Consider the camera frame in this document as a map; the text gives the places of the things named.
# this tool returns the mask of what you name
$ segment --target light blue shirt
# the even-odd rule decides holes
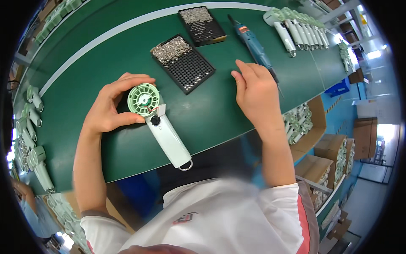
[[[60,226],[55,222],[54,218],[50,215],[44,201],[36,197],[35,205],[37,207],[37,214],[34,213],[30,205],[21,200],[20,206],[32,230],[38,237],[49,238],[51,235],[56,234],[61,230]]]

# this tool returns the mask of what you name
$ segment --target black tray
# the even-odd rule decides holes
[[[178,36],[182,37],[183,40],[192,47],[192,51],[180,56],[178,60],[173,61],[173,63],[169,61],[166,66],[164,66],[158,58],[152,54],[152,51],[151,56],[187,95],[213,75],[216,69],[192,44],[185,40],[181,34],[171,37],[162,44],[165,44]]]
[[[203,45],[208,45],[208,44],[213,44],[221,41],[226,40],[226,33],[224,30],[221,28],[220,24],[217,22],[217,20],[214,18],[213,14],[210,12],[209,9],[209,14],[213,18],[212,21],[205,21],[205,22],[196,22],[192,24],[187,24],[182,15],[180,14],[181,11],[185,10],[190,10],[190,9],[195,9],[195,8],[201,8],[206,6],[199,6],[199,7],[194,7],[194,8],[188,8],[188,9],[183,9],[178,11],[178,15],[180,20],[182,21],[182,24],[185,26],[186,30],[189,33],[189,36],[192,38],[193,44],[196,47],[200,47]]]

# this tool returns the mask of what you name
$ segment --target metal keyring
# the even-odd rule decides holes
[[[187,169],[182,169],[180,167],[178,167],[178,169],[182,170],[182,171],[188,171],[189,169],[191,169],[193,167],[193,161],[190,160],[190,166]]]

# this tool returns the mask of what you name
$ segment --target t-shirt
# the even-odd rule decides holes
[[[95,254],[132,245],[169,244],[199,254],[296,253],[303,242],[298,185],[259,190],[233,179],[210,179],[167,192],[164,209],[130,235],[124,225],[84,216],[80,225]]]
[[[34,213],[30,205],[24,199],[21,200],[20,206],[25,218],[28,221],[28,224],[30,224],[36,236],[49,238],[61,230],[60,226],[50,215],[44,201],[41,198],[35,198],[37,214]]]

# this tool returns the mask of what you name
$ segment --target worker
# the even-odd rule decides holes
[[[62,230],[61,227],[49,213],[44,201],[35,197],[31,187],[12,177],[10,180],[28,224],[35,235],[42,238],[42,242],[48,242],[53,234]]]
[[[145,123],[135,113],[118,114],[122,93],[144,74],[123,74],[105,85],[87,114],[73,165],[80,225],[95,254],[297,253],[303,242],[298,184],[279,108],[278,87],[264,66],[235,62],[236,100],[263,141],[262,174],[271,188],[259,190],[237,179],[208,179],[179,186],[163,196],[163,210],[130,235],[106,208],[102,133]]]

